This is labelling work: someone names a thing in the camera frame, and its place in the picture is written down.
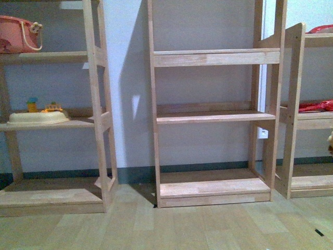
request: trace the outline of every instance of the basket handle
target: basket handle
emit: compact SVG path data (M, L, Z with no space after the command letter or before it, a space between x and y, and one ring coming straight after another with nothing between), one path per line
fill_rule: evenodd
M24 23L23 23L23 22L21 22L21 27L22 27L23 39L24 39L25 44L26 44L30 49L32 49L32 50L34 50L34 51L40 51L40 50L42 49L42 47L43 47L42 31L40 32L40 37L41 37L41 47L39 47L39 48L34 48L34 47L32 47L32 46L30 46L30 45L28 44L27 38L25 37Z

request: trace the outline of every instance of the stuffed toy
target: stuffed toy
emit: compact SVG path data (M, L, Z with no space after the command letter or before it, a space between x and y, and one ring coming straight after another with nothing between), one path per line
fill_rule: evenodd
M307 32L307 34L318 34L318 33L333 33L333 24L318 26Z
M328 137L327 141L329 142L328 151L330 152L331 155L333 155L333 131L331 135Z
M323 101L321 103L300 104L298 112L307 111L333 111L333 100Z

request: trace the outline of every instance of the laminate floor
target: laminate floor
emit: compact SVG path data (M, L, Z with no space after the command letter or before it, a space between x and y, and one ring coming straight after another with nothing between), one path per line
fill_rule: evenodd
M333 249L333 197L157 209L153 192L119 185L107 214L0 218L0 249Z

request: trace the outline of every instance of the red object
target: red object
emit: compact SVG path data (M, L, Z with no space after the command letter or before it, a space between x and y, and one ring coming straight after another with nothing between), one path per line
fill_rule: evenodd
M307 111L333 111L333 100L323 101L321 103L304 103L300 104L298 112Z
M37 34L29 31L32 22L16 17L0 16L0 54L36 52L25 44L21 22L24 23L28 43L38 47Z
M332 33L333 30L333 24L330 25L322 25L318 26L316 28L313 28L307 34L316 34L316 33Z

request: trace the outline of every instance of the beige tray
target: beige tray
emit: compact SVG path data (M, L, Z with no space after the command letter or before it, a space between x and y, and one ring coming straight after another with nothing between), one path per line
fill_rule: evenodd
M55 111L49 113L14 113L9 116L7 122L10 126L30 126L66 122L69 119L62 112Z

